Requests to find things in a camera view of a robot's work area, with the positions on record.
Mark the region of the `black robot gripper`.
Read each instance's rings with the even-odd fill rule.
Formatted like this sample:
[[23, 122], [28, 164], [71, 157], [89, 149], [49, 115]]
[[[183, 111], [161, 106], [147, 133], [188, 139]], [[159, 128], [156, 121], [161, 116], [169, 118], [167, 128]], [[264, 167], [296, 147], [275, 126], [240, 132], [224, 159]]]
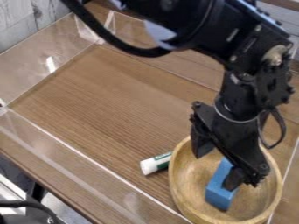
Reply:
[[200, 101], [191, 105], [191, 150], [196, 158], [217, 149], [232, 163], [221, 187], [233, 191], [241, 184], [256, 187], [271, 168], [257, 143], [255, 122], [232, 122]]

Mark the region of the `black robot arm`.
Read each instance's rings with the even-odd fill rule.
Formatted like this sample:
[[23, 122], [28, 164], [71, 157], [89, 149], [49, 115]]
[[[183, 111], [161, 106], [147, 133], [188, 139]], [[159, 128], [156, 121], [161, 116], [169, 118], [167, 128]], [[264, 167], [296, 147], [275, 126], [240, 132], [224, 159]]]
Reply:
[[111, 0], [143, 20], [156, 45], [140, 48], [117, 38], [79, 0], [61, 0], [88, 28], [119, 50], [157, 58], [192, 50], [224, 67], [223, 83], [211, 105], [196, 101], [191, 113], [191, 148], [196, 157], [219, 150], [232, 167], [227, 190], [256, 186], [269, 173], [263, 151], [267, 118], [279, 119], [279, 105], [295, 92], [289, 84], [289, 34], [256, 0]]

